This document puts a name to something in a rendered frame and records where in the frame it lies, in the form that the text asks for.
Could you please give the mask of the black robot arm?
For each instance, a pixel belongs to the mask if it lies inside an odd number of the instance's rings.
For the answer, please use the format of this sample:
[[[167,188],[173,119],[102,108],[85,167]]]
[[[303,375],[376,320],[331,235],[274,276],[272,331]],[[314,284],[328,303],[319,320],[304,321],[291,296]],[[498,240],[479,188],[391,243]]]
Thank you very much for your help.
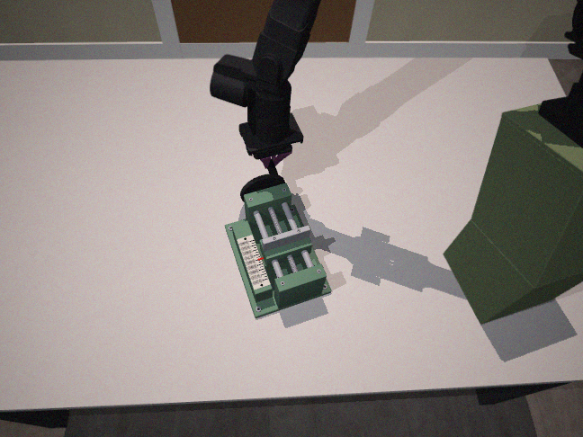
[[[574,41],[568,45],[569,53],[583,59],[583,0],[577,1],[573,30],[564,35]],[[274,0],[253,58],[227,54],[214,65],[211,96],[247,107],[247,122],[253,135],[256,114],[271,123],[290,115],[292,86],[288,78],[307,46],[320,2]],[[579,82],[573,83],[569,96],[542,101],[538,113],[583,148],[583,72]]]

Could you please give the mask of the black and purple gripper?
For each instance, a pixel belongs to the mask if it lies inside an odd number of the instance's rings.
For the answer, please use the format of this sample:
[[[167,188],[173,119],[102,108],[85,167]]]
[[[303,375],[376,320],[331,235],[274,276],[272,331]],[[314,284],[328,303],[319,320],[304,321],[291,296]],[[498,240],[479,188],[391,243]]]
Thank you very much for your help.
[[[303,143],[303,135],[292,113],[276,123],[262,120],[256,114],[256,134],[253,135],[248,122],[239,124],[239,133],[244,139],[247,153],[250,156],[253,154],[256,160],[260,159],[265,169],[271,157],[277,166],[292,153],[293,143]]]

